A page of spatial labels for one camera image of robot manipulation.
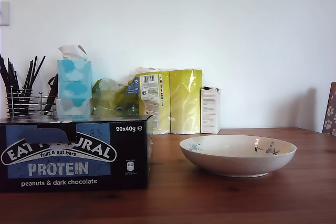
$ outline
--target bowl rim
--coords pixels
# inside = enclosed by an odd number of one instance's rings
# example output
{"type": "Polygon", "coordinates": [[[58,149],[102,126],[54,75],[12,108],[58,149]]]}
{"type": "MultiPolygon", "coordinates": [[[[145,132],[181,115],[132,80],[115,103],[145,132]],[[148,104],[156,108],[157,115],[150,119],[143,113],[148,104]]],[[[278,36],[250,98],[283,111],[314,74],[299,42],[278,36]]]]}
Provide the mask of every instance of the bowl rim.
{"type": "Polygon", "coordinates": [[[272,158],[272,157],[281,157],[281,156],[284,156],[284,155],[289,155],[289,154],[294,154],[296,151],[297,151],[297,147],[296,145],[290,143],[290,142],[287,142],[287,141],[284,141],[284,140],[280,140],[280,139],[277,139],[277,138],[272,138],[272,137],[265,137],[265,136],[254,136],[254,135],[235,135],[235,134],[220,134],[220,135],[205,135],[205,136],[194,136],[194,137],[189,137],[189,138],[186,138],[182,141],[180,141],[179,145],[180,145],[180,148],[182,150],[185,150],[187,152],[190,152],[190,153],[196,153],[196,154],[200,154],[200,155],[208,155],[208,156],[214,156],[214,157],[224,157],[224,158],[272,158]],[[294,146],[294,150],[291,151],[291,152],[287,152],[287,153],[281,153],[281,154],[278,154],[278,155],[272,155],[272,156],[260,156],[260,157],[253,157],[253,156],[219,156],[219,155],[213,155],[213,154],[208,154],[208,153],[200,153],[200,152],[193,152],[193,151],[190,151],[189,149],[186,149],[184,147],[181,146],[181,143],[186,141],[186,140],[189,140],[189,139],[192,139],[192,138],[198,138],[198,137],[205,137],[205,136],[210,136],[210,137],[213,137],[213,136],[252,136],[252,137],[259,137],[259,138],[267,138],[267,139],[270,139],[270,140],[277,140],[277,141],[282,141],[282,142],[285,142],[285,143],[288,143],[292,146],[294,146]]]}

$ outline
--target white box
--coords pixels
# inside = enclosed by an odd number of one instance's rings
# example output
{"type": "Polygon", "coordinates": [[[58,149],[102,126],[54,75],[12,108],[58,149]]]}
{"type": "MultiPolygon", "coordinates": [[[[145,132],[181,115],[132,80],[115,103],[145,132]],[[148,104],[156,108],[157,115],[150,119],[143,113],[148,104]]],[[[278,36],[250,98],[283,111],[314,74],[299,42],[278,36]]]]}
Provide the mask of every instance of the white box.
{"type": "Polygon", "coordinates": [[[91,115],[90,99],[56,99],[57,115],[91,115]]]}
{"type": "Polygon", "coordinates": [[[219,89],[201,89],[201,133],[219,132],[219,111],[219,89]]]}

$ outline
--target black box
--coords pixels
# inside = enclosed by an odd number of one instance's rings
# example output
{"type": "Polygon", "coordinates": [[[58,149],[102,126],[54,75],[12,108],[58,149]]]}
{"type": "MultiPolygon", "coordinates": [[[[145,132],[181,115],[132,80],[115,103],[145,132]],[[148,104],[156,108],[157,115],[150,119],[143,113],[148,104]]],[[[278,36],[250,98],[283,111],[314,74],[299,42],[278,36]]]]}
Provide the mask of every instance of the black box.
{"type": "Polygon", "coordinates": [[[0,123],[0,191],[147,188],[153,117],[31,116],[0,123]]]}

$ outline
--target patterned chair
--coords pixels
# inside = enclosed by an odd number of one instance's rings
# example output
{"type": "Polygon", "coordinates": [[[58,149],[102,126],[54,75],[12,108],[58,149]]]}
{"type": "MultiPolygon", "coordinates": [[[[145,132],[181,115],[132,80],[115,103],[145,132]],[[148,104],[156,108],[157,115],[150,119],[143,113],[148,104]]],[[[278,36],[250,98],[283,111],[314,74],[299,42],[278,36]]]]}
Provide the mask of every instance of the patterned chair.
{"type": "Polygon", "coordinates": [[[336,82],[331,84],[322,133],[336,136],[336,82]]]}

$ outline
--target small carton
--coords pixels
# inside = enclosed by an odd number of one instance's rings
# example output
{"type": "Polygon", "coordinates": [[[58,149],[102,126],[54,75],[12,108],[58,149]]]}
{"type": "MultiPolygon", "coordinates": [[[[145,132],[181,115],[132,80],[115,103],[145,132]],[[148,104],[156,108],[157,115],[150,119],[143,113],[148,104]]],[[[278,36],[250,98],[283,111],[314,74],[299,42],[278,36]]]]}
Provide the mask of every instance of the small carton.
{"type": "Polygon", "coordinates": [[[201,89],[201,133],[217,134],[220,130],[219,89],[201,89]]]}
{"type": "Polygon", "coordinates": [[[91,61],[58,60],[58,98],[91,99],[91,61]]]}

